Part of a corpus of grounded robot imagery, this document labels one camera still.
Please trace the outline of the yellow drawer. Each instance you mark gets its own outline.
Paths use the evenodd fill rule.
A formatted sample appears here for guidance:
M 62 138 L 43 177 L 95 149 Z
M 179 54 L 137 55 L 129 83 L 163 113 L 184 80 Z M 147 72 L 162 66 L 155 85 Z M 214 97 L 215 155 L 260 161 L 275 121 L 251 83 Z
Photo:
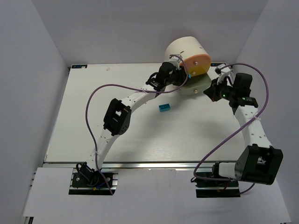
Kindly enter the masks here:
M 210 68 L 209 65 L 193 66 L 191 68 L 188 68 L 188 73 L 191 75 L 191 77 L 195 77 L 195 76 L 206 74 L 208 72 L 209 68 Z

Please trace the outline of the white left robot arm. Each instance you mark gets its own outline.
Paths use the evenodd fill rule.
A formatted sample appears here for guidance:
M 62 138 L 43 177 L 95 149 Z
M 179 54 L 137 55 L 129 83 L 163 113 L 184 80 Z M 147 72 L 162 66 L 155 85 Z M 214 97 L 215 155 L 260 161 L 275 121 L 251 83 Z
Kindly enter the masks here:
M 161 94 L 171 93 L 185 85 L 190 78 L 184 66 L 175 61 L 162 63 L 158 72 L 150 75 L 144 86 L 140 89 L 119 84 L 105 84 L 96 88 L 90 95 L 86 109 L 85 122 L 94 142 L 94 151 L 86 160 L 87 165 L 95 170 L 101 170 L 105 157 L 113 143 L 124 134 L 130 125 L 131 115 L 148 101 Z M 98 139 L 95 138 L 88 120 L 88 109 L 95 93 L 104 87 L 119 87 L 133 90 L 134 93 L 123 99 L 112 99 L 103 118 L 103 128 Z

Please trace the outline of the orange drawer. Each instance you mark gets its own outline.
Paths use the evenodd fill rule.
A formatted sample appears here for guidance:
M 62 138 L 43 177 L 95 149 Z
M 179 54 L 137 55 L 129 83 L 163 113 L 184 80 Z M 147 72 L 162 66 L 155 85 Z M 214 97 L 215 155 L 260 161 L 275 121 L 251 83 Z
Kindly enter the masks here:
M 202 70 L 207 72 L 210 68 L 211 57 L 208 54 L 197 54 L 184 58 L 188 70 Z

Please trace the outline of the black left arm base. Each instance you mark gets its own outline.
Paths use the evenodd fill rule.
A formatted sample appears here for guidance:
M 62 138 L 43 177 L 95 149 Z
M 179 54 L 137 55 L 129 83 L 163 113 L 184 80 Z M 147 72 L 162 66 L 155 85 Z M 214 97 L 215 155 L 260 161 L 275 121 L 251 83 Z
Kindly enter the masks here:
M 69 195 L 112 196 L 117 186 L 116 173 L 102 173 L 86 162 L 77 163 L 71 177 Z

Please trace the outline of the long teal lego brick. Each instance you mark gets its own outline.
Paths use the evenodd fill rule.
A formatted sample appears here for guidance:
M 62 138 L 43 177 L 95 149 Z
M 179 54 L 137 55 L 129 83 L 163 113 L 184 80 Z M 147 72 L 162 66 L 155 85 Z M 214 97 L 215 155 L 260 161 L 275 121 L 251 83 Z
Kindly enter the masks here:
M 160 112 L 166 112 L 171 109 L 170 104 L 163 104 L 158 106 Z

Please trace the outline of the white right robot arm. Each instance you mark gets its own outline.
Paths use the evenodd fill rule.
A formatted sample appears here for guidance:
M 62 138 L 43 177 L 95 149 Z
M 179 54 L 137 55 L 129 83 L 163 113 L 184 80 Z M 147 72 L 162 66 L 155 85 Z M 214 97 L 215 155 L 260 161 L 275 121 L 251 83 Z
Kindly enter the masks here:
M 242 127 L 245 149 L 236 162 L 217 162 L 213 166 L 216 178 L 236 179 L 243 182 L 273 184 L 283 159 L 282 150 L 267 139 L 261 121 L 257 119 L 258 103 L 250 96 L 252 76 L 237 73 L 232 86 L 227 80 L 212 80 L 204 91 L 212 101 L 229 101 L 233 114 Z

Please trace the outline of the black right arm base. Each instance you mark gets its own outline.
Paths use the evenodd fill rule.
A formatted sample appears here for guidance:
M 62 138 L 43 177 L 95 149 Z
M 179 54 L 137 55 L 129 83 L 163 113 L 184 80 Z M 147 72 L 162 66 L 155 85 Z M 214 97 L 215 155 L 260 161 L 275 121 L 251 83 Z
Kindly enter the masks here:
M 241 197 L 238 181 L 224 182 L 191 178 L 195 183 L 197 198 L 236 198 Z

